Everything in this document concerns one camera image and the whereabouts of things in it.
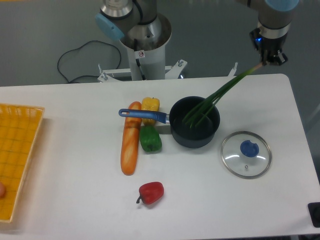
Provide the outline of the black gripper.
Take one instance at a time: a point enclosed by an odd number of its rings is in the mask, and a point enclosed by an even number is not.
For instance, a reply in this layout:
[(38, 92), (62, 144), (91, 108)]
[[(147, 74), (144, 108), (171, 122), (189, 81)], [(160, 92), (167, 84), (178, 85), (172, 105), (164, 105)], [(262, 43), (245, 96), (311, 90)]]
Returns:
[(256, 51), (258, 51), (259, 61), (263, 66), (268, 64), (281, 66), (288, 61), (288, 57), (283, 53), (283, 45), (286, 41), (287, 34), (279, 38), (271, 39), (261, 35), (259, 28), (249, 33), (251, 42)]

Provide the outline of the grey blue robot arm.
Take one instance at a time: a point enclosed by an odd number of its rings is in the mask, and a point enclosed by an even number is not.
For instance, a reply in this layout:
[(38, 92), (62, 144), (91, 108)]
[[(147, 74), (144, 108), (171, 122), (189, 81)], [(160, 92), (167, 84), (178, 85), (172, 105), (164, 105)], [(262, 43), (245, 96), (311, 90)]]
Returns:
[[(291, 26), (297, 0), (240, 0), (239, 4), (258, 13), (257, 27), (250, 32), (254, 48), (263, 65), (282, 65), (288, 58), (283, 45)], [(153, 24), (159, 19), (155, 0), (104, 0), (95, 21), (112, 40), (133, 39), (134, 28)]]

